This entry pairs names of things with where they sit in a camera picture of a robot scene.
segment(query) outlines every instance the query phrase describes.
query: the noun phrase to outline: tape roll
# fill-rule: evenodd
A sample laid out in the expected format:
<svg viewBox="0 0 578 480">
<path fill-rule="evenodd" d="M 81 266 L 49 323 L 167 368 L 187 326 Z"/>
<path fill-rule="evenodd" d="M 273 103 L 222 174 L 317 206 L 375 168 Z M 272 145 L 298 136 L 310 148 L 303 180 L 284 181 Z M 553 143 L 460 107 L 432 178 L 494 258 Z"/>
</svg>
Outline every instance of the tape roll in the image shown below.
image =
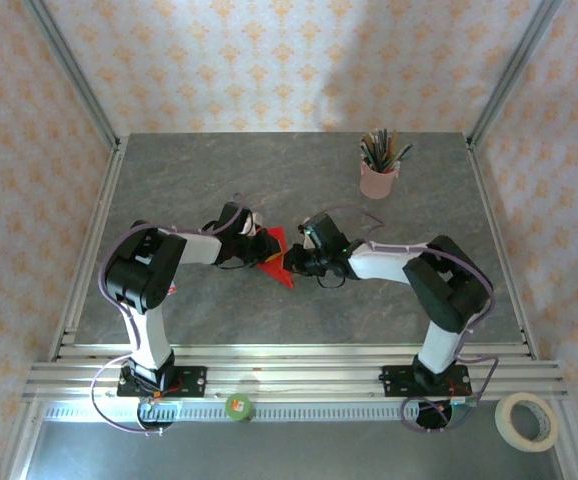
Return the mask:
<svg viewBox="0 0 578 480">
<path fill-rule="evenodd" d="M 522 436 L 511 422 L 511 410 L 516 405 L 527 407 L 538 420 L 540 433 L 534 439 Z M 498 402 L 496 426 L 502 438 L 523 452 L 544 452 L 553 447 L 558 439 L 558 420 L 551 407 L 542 398 L 532 393 L 514 393 Z"/>
</svg>

